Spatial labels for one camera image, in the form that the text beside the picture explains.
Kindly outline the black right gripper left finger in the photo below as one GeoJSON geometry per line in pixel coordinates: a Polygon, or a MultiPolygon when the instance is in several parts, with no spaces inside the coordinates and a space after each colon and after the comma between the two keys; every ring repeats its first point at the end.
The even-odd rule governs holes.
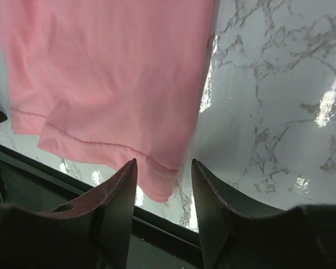
{"type": "Polygon", "coordinates": [[[111,178],[57,207],[52,216],[88,241],[96,268],[125,268],[137,185],[137,161],[128,161],[111,178]]]}

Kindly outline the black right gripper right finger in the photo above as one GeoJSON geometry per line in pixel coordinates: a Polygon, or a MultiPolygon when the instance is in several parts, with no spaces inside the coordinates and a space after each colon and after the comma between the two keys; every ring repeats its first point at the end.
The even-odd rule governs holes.
{"type": "Polygon", "coordinates": [[[205,268],[289,268],[282,210],[241,193],[192,161],[192,184],[205,268]]]}

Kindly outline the pink t-shirt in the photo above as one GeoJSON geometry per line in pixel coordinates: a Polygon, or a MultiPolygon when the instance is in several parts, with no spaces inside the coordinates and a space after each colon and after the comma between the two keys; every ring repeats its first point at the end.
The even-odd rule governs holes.
{"type": "Polygon", "coordinates": [[[197,123],[214,1],[0,1],[12,130],[80,163],[138,163],[172,195],[197,123]]]}

